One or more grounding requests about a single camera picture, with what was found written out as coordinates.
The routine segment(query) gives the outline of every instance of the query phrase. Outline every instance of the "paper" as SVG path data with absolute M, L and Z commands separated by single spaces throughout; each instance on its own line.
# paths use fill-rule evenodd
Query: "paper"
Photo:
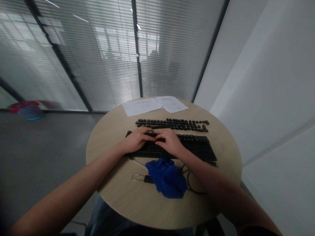
M 169 113 L 174 113 L 188 109 L 182 102 L 172 96 L 163 96 L 155 98 L 160 104 L 163 105 L 164 109 Z
M 142 99 L 123 103 L 122 106 L 128 117 L 140 115 L 152 110 L 163 108 L 154 98 Z

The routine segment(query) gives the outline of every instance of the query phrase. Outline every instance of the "concrete floor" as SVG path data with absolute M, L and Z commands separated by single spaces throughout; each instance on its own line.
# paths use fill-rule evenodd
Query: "concrete floor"
M 28 121 L 0 112 L 1 203 L 5 226 L 12 225 L 58 185 L 85 167 L 90 133 L 103 114 L 46 113 Z M 88 223 L 97 193 L 74 217 Z M 234 226 L 219 215 L 226 235 L 236 235 Z M 85 228 L 69 223 L 62 232 L 84 235 Z

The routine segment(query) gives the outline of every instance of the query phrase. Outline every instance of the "wooden tabletop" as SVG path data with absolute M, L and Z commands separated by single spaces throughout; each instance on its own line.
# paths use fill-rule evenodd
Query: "wooden tabletop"
M 176 113 L 158 109 L 133 117 L 127 117 L 122 105 L 114 108 L 104 115 L 94 127 L 87 145 L 86 163 L 89 164 L 107 148 L 125 138 L 128 130 L 132 131 L 137 127 L 135 122 L 138 119 L 208 120 L 210 123 L 210 125 L 206 125 L 208 133 L 189 130 L 174 130 L 174 132 L 207 136 L 218 159 L 218 170 L 240 185 L 242 160 L 231 133 L 208 111 L 190 102 L 183 100 L 181 102 L 189 109 Z M 136 160 L 145 164 L 153 158 L 136 158 Z M 182 167 L 181 161 L 174 161 L 178 167 Z M 186 191 L 183 199 L 168 199 L 162 193 L 158 193 L 154 184 L 131 180 L 133 173 L 147 175 L 148 170 L 124 157 L 110 172 L 99 189 L 101 197 L 109 206 L 133 222 L 159 229 L 181 229 L 197 226 L 219 213 L 206 195 L 196 195 Z M 194 190 L 203 191 L 193 174 L 190 174 L 189 182 Z

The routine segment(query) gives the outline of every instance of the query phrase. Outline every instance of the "plastic basket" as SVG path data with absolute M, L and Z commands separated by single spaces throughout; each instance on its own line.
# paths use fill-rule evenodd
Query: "plastic basket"
M 8 106 L 8 109 L 12 113 L 17 113 L 28 120 L 37 120 L 44 116 L 44 113 L 38 105 L 39 103 L 36 101 L 24 101 L 14 103 L 11 106 Z

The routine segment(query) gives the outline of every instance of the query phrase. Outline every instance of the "hand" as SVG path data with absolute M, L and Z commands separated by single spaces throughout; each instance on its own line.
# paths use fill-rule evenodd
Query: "hand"
M 186 148 L 181 144 L 177 135 L 170 129 L 163 129 L 157 133 L 156 139 L 164 138 L 165 143 L 158 141 L 155 144 L 159 145 L 163 149 L 165 149 L 169 154 L 173 156 L 178 156 L 186 150 Z
M 154 132 L 153 129 L 141 126 L 136 128 L 131 134 L 123 139 L 119 146 L 123 148 L 125 153 L 138 151 L 146 141 L 156 141 L 155 138 L 145 135 L 145 132 Z

